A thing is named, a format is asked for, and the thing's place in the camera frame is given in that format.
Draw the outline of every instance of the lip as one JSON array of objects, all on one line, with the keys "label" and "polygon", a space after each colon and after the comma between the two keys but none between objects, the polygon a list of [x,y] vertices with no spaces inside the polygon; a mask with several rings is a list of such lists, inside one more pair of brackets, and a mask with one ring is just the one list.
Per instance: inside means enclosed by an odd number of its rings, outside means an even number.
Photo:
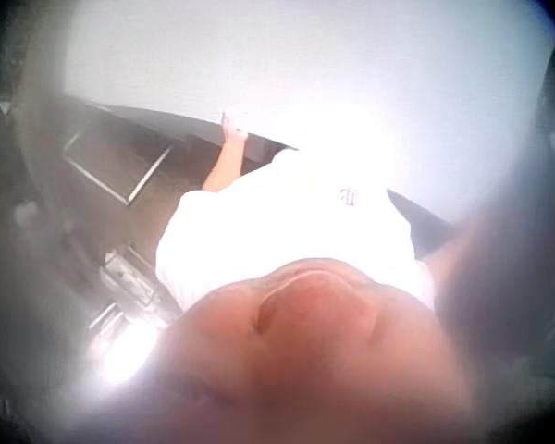
[{"label": "lip", "polygon": [[281,273],[279,273],[279,275],[281,278],[283,278],[284,275],[287,275],[288,278],[296,278],[302,274],[317,271],[326,272],[338,278],[347,280],[347,273],[341,270],[341,268],[345,266],[345,263],[336,261],[335,259],[304,259],[302,261],[286,265],[280,270]]}]

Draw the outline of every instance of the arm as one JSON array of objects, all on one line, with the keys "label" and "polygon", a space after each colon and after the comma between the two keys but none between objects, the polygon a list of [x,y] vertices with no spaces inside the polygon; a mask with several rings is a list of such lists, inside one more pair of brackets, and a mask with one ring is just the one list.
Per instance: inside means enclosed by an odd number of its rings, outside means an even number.
[{"label": "arm", "polygon": [[222,129],[224,144],[216,165],[203,183],[204,191],[222,191],[241,176],[242,158],[249,135],[226,114],[222,117]]}]

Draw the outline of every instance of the nose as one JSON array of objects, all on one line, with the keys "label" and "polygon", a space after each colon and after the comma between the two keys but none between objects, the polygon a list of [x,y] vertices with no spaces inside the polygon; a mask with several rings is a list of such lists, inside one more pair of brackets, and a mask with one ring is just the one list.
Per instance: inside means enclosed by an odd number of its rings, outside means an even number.
[{"label": "nose", "polygon": [[375,310],[345,277],[308,271],[277,284],[255,324],[257,387],[278,398],[312,390],[333,368],[338,350],[368,343],[375,321]]},{"label": "nose", "polygon": [[345,338],[369,338],[375,321],[361,289],[335,273],[313,270],[278,284],[265,296],[256,329],[262,336],[319,342],[325,348]]}]

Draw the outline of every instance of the metal frame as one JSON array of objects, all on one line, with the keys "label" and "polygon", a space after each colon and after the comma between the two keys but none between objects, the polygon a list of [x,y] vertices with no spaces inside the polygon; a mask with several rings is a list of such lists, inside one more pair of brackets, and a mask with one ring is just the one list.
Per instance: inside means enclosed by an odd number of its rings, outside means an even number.
[{"label": "metal frame", "polygon": [[102,180],[97,178],[94,174],[92,174],[90,171],[88,171],[86,168],[84,168],[82,165],[80,165],[78,162],[76,162],[76,160],[74,160],[71,157],[71,155],[69,154],[68,151],[69,151],[70,147],[80,138],[81,134],[88,127],[89,127],[89,125],[87,125],[84,129],[81,129],[81,130],[77,131],[76,133],[74,133],[74,135],[66,142],[66,144],[64,145],[64,148],[62,149],[62,155],[64,156],[64,159],[69,164],[71,164],[73,167],[75,167],[85,178],[87,178],[92,183],[94,183],[96,186],[98,186],[101,190],[106,191],[110,196],[113,196],[115,199],[120,201],[122,204],[124,204],[126,206],[131,206],[134,203],[134,201],[136,200],[136,198],[138,197],[138,195],[140,194],[140,192],[142,192],[143,188],[148,183],[148,180],[150,180],[150,178],[155,173],[155,171],[158,169],[160,164],[168,156],[168,154],[170,153],[170,150],[173,149],[173,145],[172,144],[169,145],[165,149],[165,151],[158,156],[158,158],[150,166],[148,171],[146,171],[146,173],[142,176],[142,178],[140,179],[138,184],[131,191],[129,196],[126,197],[126,196],[121,195],[117,191],[113,190],[106,183],[104,183]]}]

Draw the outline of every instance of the skin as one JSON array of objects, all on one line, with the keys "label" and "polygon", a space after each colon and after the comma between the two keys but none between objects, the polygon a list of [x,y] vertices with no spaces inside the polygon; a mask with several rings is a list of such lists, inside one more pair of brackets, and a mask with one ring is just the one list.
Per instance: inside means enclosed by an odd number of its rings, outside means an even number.
[{"label": "skin", "polygon": [[183,397],[156,430],[188,442],[444,442],[471,409],[436,316],[327,259],[208,294],[143,377]]}]

